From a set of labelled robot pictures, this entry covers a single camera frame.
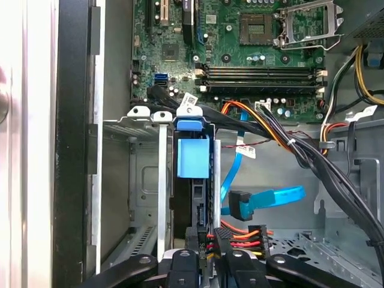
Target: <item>motherboard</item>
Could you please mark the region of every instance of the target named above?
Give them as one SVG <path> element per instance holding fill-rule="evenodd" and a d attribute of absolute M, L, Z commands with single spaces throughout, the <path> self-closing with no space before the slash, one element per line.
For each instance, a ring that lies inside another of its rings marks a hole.
<path fill-rule="evenodd" d="M 135 0 L 133 97 L 158 84 L 177 101 L 189 92 L 220 110 L 225 101 L 265 106 L 282 121 L 320 122 L 321 48 L 282 50 L 278 11 L 308 0 Z M 324 10 L 300 10 L 296 40 L 324 30 Z M 240 111 L 229 114 L 238 117 Z"/>

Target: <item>white plastic clip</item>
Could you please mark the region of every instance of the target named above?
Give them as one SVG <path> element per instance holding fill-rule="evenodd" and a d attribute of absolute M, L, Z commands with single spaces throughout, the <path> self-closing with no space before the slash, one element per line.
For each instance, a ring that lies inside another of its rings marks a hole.
<path fill-rule="evenodd" d="M 287 146 L 290 146 L 291 144 L 296 143 L 295 139 L 290 139 L 287 143 Z"/>

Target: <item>sticker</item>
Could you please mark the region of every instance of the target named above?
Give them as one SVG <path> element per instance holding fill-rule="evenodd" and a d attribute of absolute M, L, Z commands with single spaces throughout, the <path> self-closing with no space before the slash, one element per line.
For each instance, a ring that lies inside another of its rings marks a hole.
<path fill-rule="evenodd" d="M 207 15 L 205 16 L 205 23 L 206 24 L 216 24 L 217 17 L 216 15 Z"/>
<path fill-rule="evenodd" d="M 198 101 L 198 98 L 196 96 L 193 96 L 192 94 L 187 92 L 187 93 L 185 93 L 185 95 L 181 101 L 180 107 L 181 106 L 187 106 L 187 107 L 195 106 L 197 101 Z"/>
<path fill-rule="evenodd" d="M 359 121 L 361 118 L 372 116 L 376 111 L 376 109 L 377 109 L 377 105 L 369 106 L 365 108 L 364 111 L 356 113 L 352 118 L 348 118 L 348 115 L 347 115 L 346 120 L 349 122 Z"/>
<path fill-rule="evenodd" d="M 252 159 L 256 159 L 256 149 L 251 146 L 238 146 L 236 152 Z"/>

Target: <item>blue sata port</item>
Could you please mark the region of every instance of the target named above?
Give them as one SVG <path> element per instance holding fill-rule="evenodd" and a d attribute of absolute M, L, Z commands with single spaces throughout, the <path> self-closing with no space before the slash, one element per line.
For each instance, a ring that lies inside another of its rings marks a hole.
<path fill-rule="evenodd" d="M 156 73 L 155 81 L 168 81 L 168 73 Z"/>

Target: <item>screw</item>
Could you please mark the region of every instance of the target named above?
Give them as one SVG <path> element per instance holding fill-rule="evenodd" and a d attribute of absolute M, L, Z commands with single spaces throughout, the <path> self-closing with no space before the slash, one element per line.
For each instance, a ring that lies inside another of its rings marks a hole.
<path fill-rule="evenodd" d="M 233 255 L 234 255 L 235 257 L 241 257 L 241 256 L 242 256 L 242 252 L 239 251 L 239 250 L 235 250 L 235 251 L 233 252 Z"/>
<path fill-rule="evenodd" d="M 139 262 L 140 262 L 141 264 L 148 264 L 148 263 L 151 262 L 151 258 L 145 256 L 145 257 L 142 257 L 142 258 L 139 260 Z"/>
<path fill-rule="evenodd" d="M 180 256 L 181 257 L 188 257 L 188 256 L 190 256 L 191 254 L 188 252 L 188 251 L 181 251 L 181 253 L 180 253 Z"/>
<path fill-rule="evenodd" d="M 284 264 L 286 262 L 286 260 L 280 256 L 276 256 L 274 259 L 279 264 Z"/>

